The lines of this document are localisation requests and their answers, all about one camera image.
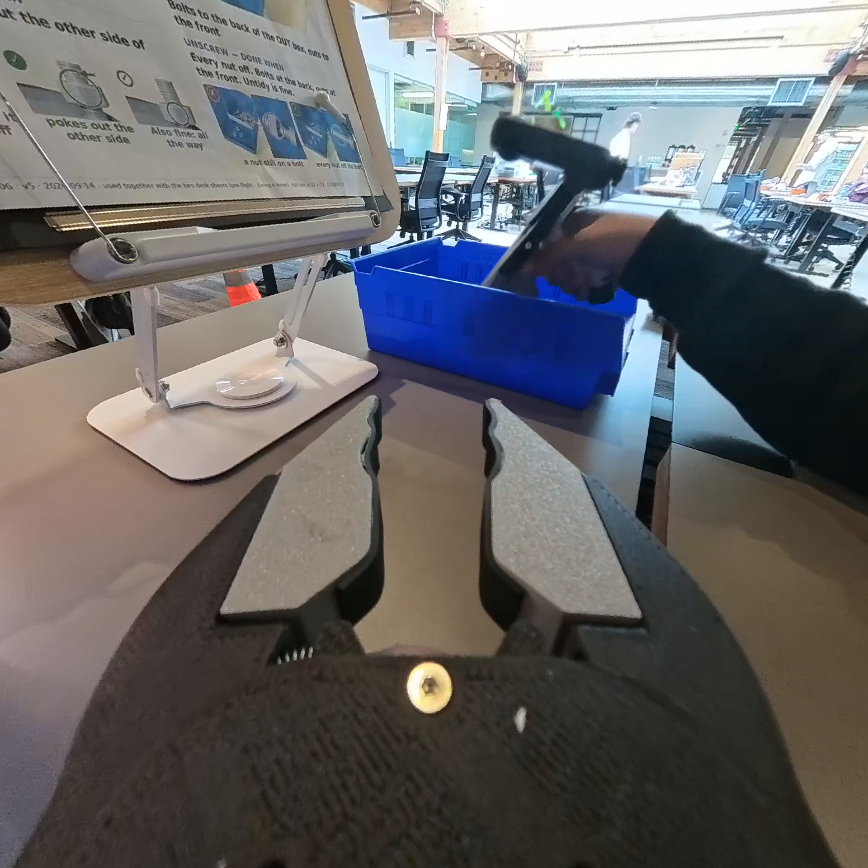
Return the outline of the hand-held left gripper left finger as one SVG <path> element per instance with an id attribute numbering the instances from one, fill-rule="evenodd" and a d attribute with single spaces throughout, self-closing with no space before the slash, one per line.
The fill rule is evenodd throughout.
<path id="1" fill-rule="evenodd" d="M 364 398 L 284 467 L 220 608 L 316 638 L 358 623 L 384 587 L 381 404 Z"/>

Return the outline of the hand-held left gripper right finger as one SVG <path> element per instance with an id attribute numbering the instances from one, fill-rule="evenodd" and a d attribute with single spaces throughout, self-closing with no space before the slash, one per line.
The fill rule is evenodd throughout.
<path id="1" fill-rule="evenodd" d="M 563 642 L 576 625 L 638 627 L 627 574 L 582 471 L 500 400 L 483 407 L 479 593 L 503 631 Z"/>

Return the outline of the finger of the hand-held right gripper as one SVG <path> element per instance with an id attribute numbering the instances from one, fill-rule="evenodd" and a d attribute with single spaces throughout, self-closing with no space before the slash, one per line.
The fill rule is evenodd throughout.
<path id="1" fill-rule="evenodd" d="M 562 223 L 578 207 L 584 194 L 585 190 L 575 189 L 565 181 L 546 194 L 528 217 L 516 241 L 483 280 L 482 286 L 525 298 L 537 298 L 537 279 L 525 270 L 527 263 L 561 235 Z"/>

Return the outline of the blue plastic bin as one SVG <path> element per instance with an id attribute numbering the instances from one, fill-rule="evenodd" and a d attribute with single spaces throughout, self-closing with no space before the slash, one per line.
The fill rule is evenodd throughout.
<path id="1" fill-rule="evenodd" d="M 436 237 L 355 259 L 369 348 L 575 410 L 612 396 L 637 300 L 591 305 L 542 279 L 533 297 L 484 287 L 505 251 Z"/>

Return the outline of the person's right forearm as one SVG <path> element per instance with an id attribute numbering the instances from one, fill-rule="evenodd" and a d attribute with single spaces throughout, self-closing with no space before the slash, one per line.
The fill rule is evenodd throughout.
<path id="1" fill-rule="evenodd" d="M 621 287 L 678 333 L 678 351 L 785 458 L 867 493 L 867 307 L 757 250 L 664 213 Z"/>

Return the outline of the person's right hand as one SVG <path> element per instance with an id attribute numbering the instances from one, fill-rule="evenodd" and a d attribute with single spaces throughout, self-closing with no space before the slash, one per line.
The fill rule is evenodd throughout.
<path id="1" fill-rule="evenodd" d="M 655 223 L 657 218 L 634 213 L 577 208 L 537 250 L 528 270 L 580 301 L 607 303 Z"/>

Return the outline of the black office chair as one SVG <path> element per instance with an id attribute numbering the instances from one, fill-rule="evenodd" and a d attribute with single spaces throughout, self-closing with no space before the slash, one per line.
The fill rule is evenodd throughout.
<path id="1" fill-rule="evenodd" d="M 433 236 L 442 223 L 441 191 L 450 155 L 426 151 L 413 201 L 401 207 L 398 234 L 401 240 L 419 241 Z"/>
<path id="2" fill-rule="evenodd" d="M 441 189 L 441 216 L 445 218 L 447 231 L 440 237 L 456 241 L 480 241 L 469 232 L 469 224 L 483 213 L 484 190 L 495 166 L 493 156 L 485 156 L 472 180 L 465 189 Z"/>

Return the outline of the white wooden document stand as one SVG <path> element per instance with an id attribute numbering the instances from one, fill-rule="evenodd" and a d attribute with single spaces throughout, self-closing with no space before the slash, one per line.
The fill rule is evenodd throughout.
<path id="1" fill-rule="evenodd" d="M 349 2 L 326 2 L 359 114 L 371 192 L 277 200 L 2 209 L 2 303 L 58 305 L 131 292 L 137 385 L 93 407 L 91 428 L 178 481 L 221 475 L 370 383 L 373 363 L 302 340 L 328 255 L 391 237 L 399 192 Z M 158 286 L 301 259 L 272 336 L 163 377 Z"/>

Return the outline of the printed instruction sheet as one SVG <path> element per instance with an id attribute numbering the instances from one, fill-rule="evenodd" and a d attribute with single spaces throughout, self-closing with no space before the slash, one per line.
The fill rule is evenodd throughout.
<path id="1" fill-rule="evenodd" d="M 1 6 L 3 210 L 370 194 L 326 2 Z"/>

